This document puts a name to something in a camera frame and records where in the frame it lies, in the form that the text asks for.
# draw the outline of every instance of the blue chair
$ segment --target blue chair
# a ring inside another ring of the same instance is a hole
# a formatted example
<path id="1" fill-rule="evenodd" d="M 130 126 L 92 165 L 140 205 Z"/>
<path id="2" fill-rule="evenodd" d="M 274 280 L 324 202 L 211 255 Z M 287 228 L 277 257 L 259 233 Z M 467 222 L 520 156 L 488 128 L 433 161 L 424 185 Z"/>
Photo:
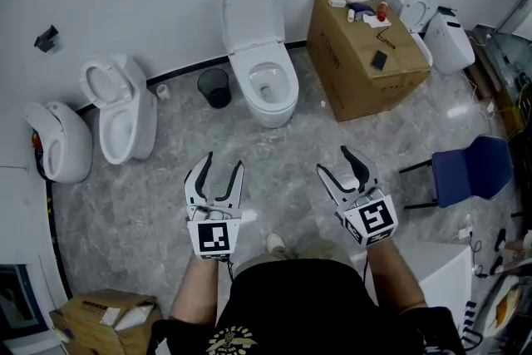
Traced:
<path id="1" fill-rule="evenodd" d="M 508 143 L 494 136 L 480 135 L 463 150 L 435 152 L 431 160 L 399 170 L 405 173 L 431 166 L 436 183 L 436 199 L 405 209 L 455 205 L 476 195 L 491 200 L 512 179 L 512 162 Z"/>

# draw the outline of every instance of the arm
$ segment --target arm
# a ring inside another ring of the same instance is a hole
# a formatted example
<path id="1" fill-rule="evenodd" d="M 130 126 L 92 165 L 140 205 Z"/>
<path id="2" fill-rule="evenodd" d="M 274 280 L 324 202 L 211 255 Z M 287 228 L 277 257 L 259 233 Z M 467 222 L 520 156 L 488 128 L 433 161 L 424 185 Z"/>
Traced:
<path id="1" fill-rule="evenodd" d="M 212 325 L 218 307 L 218 260 L 192 255 L 181 287 L 175 296 L 170 318 L 185 323 Z"/>
<path id="2" fill-rule="evenodd" d="M 370 245 L 367 257 L 380 306 L 396 315 L 426 307 L 423 291 L 392 239 Z"/>

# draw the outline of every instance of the black t-shirt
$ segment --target black t-shirt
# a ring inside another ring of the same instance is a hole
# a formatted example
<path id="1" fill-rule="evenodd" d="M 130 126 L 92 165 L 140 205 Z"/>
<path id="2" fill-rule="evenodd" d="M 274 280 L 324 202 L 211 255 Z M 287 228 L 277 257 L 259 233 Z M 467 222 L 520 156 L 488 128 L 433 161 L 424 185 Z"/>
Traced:
<path id="1" fill-rule="evenodd" d="M 393 318 L 373 303 L 357 271 L 339 262 L 271 262 L 234 280 L 215 328 L 175 319 L 155 323 L 148 354 L 165 338 L 172 355 L 421 354 L 426 336 L 419 312 L 425 311 L 431 309 Z"/>

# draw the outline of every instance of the chair leg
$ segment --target chair leg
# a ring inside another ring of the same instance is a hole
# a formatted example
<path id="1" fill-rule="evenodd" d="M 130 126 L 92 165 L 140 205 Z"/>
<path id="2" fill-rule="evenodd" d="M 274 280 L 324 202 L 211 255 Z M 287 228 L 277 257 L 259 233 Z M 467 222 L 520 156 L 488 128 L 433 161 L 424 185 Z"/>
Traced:
<path id="1" fill-rule="evenodd" d="M 420 167 L 423 167 L 424 165 L 432 165 L 432 160 L 423 161 L 422 163 L 418 163 L 417 165 L 411 165 L 406 169 L 399 170 L 399 173 L 409 172 L 410 170 L 418 169 Z"/>
<path id="2" fill-rule="evenodd" d="M 421 205 L 406 205 L 405 210 L 423 209 L 424 207 L 437 207 L 437 206 L 438 206 L 437 201 L 432 201 L 431 203 L 423 203 Z"/>

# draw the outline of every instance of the black trash can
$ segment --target black trash can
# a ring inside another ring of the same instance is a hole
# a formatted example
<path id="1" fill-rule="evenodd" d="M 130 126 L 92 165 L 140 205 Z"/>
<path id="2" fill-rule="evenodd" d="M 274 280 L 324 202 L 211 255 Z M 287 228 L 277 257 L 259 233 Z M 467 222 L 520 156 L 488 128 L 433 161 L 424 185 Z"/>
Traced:
<path id="1" fill-rule="evenodd" d="M 210 68 L 198 78 L 198 90 L 213 108 L 224 108 L 231 102 L 229 77 L 220 68 Z"/>

